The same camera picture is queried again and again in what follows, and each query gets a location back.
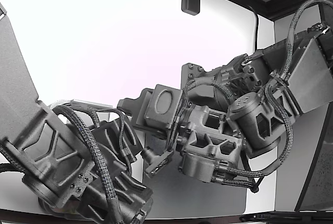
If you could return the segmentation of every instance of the gray 3d-printed part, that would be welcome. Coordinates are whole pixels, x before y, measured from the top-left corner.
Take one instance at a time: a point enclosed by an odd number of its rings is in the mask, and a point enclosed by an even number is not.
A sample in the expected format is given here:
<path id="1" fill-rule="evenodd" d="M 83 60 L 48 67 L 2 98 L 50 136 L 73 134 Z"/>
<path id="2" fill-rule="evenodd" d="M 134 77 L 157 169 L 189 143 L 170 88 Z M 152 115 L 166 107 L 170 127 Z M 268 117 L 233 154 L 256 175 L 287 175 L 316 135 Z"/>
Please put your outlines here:
<path id="1" fill-rule="evenodd" d="M 299 60 L 288 79 L 302 113 L 307 113 L 333 101 L 333 77 L 316 40 L 305 42 L 293 54 Z"/>

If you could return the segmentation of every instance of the white wall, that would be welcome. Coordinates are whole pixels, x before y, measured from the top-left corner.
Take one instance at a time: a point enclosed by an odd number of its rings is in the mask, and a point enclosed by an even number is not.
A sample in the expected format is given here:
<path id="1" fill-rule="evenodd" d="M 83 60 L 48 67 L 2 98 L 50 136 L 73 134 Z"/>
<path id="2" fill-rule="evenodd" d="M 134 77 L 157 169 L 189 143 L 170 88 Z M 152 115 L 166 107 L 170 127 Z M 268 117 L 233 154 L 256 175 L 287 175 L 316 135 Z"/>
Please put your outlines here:
<path id="1" fill-rule="evenodd" d="M 116 106 L 145 87 L 179 88 L 187 62 L 211 70 L 253 53 L 252 12 L 226 0 L 201 0 L 195 17 L 181 11 L 181 0 L 0 1 L 46 104 L 77 98 Z M 273 27 L 260 17 L 259 48 L 274 43 Z M 1 184 L 10 180 L 0 187 L 0 208 L 41 213 L 20 179 L 0 176 Z M 260 202 L 255 197 L 248 198 Z"/>

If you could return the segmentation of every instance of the robotic arm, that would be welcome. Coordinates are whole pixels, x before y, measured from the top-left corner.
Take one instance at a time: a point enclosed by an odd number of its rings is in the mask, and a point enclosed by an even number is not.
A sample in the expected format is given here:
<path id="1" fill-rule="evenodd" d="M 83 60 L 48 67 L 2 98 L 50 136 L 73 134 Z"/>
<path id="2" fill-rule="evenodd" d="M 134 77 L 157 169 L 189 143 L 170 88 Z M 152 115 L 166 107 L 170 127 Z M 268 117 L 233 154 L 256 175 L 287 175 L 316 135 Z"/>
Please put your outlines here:
<path id="1" fill-rule="evenodd" d="M 149 177 L 162 173 L 179 152 L 180 173 L 258 192 L 263 178 L 287 158 L 292 124 L 333 101 L 331 27 L 318 23 L 294 35 L 301 13 L 318 2 L 333 7 L 327 0 L 304 3 L 286 40 L 210 72 L 186 64 L 182 89 L 146 88 L 137 99 L 120 100 L 117 109 L 77 100 L 50 107 L 38 101 L 0 6 L 0 153 L 10 162 L 0 165 L 0 172 L 24 173 L 23 183 L 47 213 L 100 224 L 142 223 L 148 215 L 152 191 L 131 177 L 139 153 L 149 164 Z M 76 112 L 88 114 L 94 124 L 86 126 Z M 113 112 L 119 118 L 100 121 L 96 112 Z M 58 115 L 71 124 L 65 125 Z M 136 130 L 164 140 L 165 150 L 158 154 L 143 149 Z M 251 171 L 248 159 L 275 148 L 285 131 L 287 142 L 279 158 Z"/>

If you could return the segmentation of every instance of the gray panel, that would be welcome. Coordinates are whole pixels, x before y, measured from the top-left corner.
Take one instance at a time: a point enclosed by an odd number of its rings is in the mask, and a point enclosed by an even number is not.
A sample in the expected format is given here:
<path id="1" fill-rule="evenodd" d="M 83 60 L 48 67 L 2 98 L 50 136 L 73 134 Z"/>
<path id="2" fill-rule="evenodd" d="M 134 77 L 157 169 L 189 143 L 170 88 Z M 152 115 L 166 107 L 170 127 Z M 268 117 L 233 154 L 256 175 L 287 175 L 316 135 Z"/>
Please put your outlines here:
<path id="1" fill-rule="evenodd" d="M 165 143 L 146 135 L 146 146 L 156 151 Z M 204 183 L 180 174 L 181 157 L 173 161 L 152 179 L 144 175 L 144 184 L 153 190 L 154 205 L 147 219 L 207 218 L 241 215 L 246 207 L 247 189 Z"/>
<path id="2" fill-rule="evenodd" d="M 0 19 L 0 140 L 14 142 L 41 110 L 8 16 Z"/>
<path id="3" fill-rule="evenodd" d="M 308 175 L 328 105 L 300 117 L 293 125 L 294 142 L 289 157 L 277 170 L 276 211 L 294 211 Z M 281 154 L 286 143 L 284 134 L 278 146 Z"/>
<path id="4" fill-rule="evenodd" d="M 333 101 L 333 79 L 317 42 L 310 40 L 291 72 L 289 89 L 303 113 Z"/>
<path id="5" fill-rule="evenodd" d="M 322 146 L 300 210 L 332 210 L 333 208 L 333 104 L 322 133 Z"/>

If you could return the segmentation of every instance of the cable clip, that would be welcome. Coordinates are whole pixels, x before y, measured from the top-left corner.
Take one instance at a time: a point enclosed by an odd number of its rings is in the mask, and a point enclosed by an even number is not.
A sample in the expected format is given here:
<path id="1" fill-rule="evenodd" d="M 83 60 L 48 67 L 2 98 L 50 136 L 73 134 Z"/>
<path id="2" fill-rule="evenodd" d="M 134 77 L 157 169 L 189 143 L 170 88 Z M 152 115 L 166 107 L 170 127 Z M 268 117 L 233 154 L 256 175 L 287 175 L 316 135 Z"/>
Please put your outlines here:
<path id="1" fill-rule="evenodd" d="M 270 73 L 270 76 L 272 79 L 274 79 L 279 85 L 282 85 L 283 88 L 286 88 L 289 84 L 287 81 L 283 80 L 280 75 L 276 72 L 273 71 Z"/>

